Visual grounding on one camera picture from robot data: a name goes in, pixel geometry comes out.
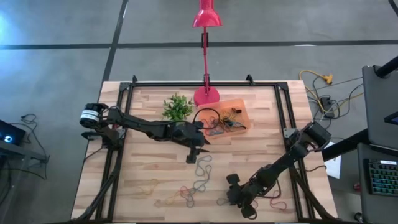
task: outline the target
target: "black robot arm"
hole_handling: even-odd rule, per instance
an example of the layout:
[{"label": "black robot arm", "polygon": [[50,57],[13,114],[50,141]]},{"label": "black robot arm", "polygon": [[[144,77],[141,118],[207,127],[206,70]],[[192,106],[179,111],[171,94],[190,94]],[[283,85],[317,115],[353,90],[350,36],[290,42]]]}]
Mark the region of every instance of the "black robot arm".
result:
[{"label": "black robot arm", "polygon": [[109,125],[118,125],[145,133],[155,141],[172,141],[190,148],[187,163],[196,163],[196,156],[200,152],[207,152],[201,147],[209,144],[200,131],[203,123],[200,121],[175,122],[175,121],[146,121],[135,116],[124,114],[117,107],[108,107],[103,103],[88,103],[80,117],[80,124],[86,128],[94,129],[102,138],[107,147],[121,145],[120,133],[111,129]]},{"label": "black robot arm", "polygon": [[[256,210],[251,205],[256,197],[265,196],[270,189],[275,186],[276,180],[280,173],[288,168],[294,170],[293,177],[300,178],[295,170],[294,163],[299,159],[303,159],[311,151],[321,151],[330,141],[330,133],[316,122],[308,123],[301,131],[294,131],[287,139],[287,146],[290,150],[286,152],[273,164],[261,167],[250,179],[243,185],[239,185],[239,177],[237,174],[227,176],[227,181],[230,185],[227,192],[227,198],[231,205],[237,205],[241,208],[241,213],[244,218],[255,219],[257,217]],[[310,200],[316,200],[312,195],[308,186],[303,181],[298,182],[303,188]]]}]

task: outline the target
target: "lamp base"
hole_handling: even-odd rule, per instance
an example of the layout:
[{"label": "lamp base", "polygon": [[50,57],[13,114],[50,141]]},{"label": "lamp base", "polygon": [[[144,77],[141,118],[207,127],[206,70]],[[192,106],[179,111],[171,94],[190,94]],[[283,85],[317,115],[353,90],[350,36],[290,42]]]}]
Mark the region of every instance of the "lamp base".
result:
[{"label": "lamp base", "polygon": [[206,95],[205,87],[201,86],[195,91],[195,94],[193,95],[193,100],[197,106],[207,103],[215,103],[220,101],[220,94],[218,93],[216,88],[210,86],[209,92]]}]

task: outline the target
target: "white paper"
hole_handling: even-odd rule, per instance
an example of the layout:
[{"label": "white paper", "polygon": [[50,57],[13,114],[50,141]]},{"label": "white paper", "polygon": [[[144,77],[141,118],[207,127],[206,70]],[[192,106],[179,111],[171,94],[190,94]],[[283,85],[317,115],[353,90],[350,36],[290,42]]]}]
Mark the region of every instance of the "white paper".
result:
[{"label": "white paper", "polygon": [[[326,146],[332,146],[335,143],[333,142],[329,142],[329,144]],[[340,179],[340,165],[341,165],[341,156],[338,156],[334,159],[330,159],[328,161],[325,162],[325,165],[327,167],[326,169],[326,173],[328,174],[328,176],[330,177],[334,177],[336,179]]]}]

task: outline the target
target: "red desk lamp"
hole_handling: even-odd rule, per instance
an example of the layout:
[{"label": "red desk lamp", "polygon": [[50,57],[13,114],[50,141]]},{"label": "red desk lamp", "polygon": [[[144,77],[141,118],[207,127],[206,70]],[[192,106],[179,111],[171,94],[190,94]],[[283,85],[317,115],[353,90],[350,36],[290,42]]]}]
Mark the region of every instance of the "red desk lamp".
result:
[{"label": "red desk lamp", "polygon": [[208,33],[206,32],[206,28],[222,25],[219,15],[214,10],[214,0],[200,0],[200,10],[193,20],[192,27],[203,27],[201,46],[203,47],[203,58],[205,59],[205,86],[197,89],[193,96],[197,106],[219,102],[220,100],[220,94],[217,89],[210,86],[209,74],[207,72]]}]

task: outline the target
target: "lamp shade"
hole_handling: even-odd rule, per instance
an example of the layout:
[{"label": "lamp shade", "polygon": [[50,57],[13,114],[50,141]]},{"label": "lamp shade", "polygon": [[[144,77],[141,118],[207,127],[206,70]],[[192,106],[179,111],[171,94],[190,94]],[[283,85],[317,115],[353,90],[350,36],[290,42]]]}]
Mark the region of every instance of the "lamp shade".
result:
[{"label": "lamp shade", "polygon": [[214,10],[214,0],[200,0],[200,10],[193,20],[192,27],[222,26],[221,18]]}]

